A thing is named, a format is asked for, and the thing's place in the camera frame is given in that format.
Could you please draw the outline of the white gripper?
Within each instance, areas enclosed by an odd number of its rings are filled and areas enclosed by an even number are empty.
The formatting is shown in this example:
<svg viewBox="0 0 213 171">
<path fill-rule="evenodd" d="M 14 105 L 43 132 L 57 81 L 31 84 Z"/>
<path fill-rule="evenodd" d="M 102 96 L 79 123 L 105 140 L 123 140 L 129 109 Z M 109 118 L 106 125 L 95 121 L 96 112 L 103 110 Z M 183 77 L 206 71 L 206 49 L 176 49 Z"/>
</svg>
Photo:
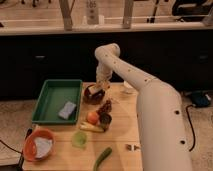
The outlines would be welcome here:
<svg viewBox="0 0 213 171">
<path fill-rule="evenodd" d="M 96 86 L 103 90 L 110 88 L 110 79 L 112 78 L 112 70 L 105 65 L 98 65 L 96 69 Z"/>
</svg>

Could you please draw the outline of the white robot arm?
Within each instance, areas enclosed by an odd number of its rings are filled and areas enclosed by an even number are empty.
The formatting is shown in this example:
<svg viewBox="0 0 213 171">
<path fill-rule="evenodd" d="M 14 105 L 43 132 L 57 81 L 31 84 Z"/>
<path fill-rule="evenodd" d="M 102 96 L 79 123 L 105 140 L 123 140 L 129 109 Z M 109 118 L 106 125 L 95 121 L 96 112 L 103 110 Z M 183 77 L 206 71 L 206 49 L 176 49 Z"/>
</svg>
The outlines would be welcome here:
<svg viewBox="0 0 213 171">
<path fill-rule="evenodd" d="M 115 72 L 137 92 L 136 112 L 143 171 L 193 171 L 182 115 L 182 99 L 170 84 L 120 59 L 116 43 L 99 46 L 96 80 Z"/>
</svg>

